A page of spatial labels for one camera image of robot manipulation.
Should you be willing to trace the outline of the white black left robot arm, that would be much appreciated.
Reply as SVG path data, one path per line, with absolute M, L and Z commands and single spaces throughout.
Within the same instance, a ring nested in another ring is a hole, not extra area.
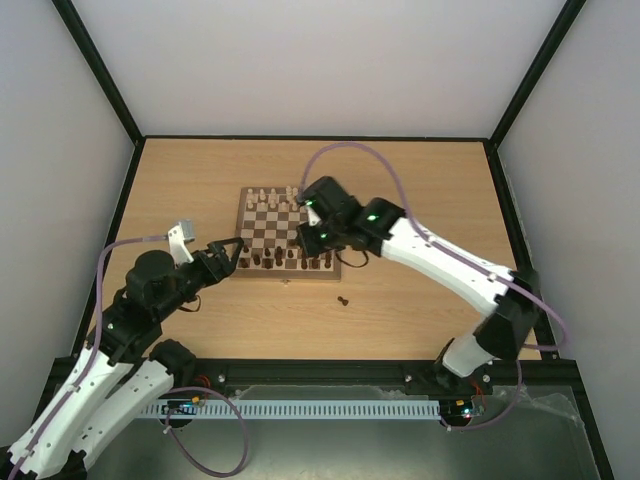
M 96 309 L 67 379 L 32 426 L 2 448 L 2 478 L 84 479 L 145 406 L 190 391 L 195 357 L 177 341 L 161 341 L 161 324 L 233 274 L 244 242 L 235 237 L 191 252 L 177 230 L 166 238 L 170 249 L 141 254 L 112 304 Z

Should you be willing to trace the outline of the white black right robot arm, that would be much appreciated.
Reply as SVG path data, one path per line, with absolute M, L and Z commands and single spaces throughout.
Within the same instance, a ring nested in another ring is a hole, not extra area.
M 485 262 L 424 227 L 414 228 L 401 207 L 375 198 L 362 206 L 353 196 L 326 203 L 301 202 L 308 221 L 297 242 L 309 257 L 347 247 L 407 266 L 467 301 L 483 318 L 443 347 L 426 374 L 447 392 L 466 385 L 494 360 L 516 360 L 537 320 L 536 305 L 516 289 L 517 273 Z

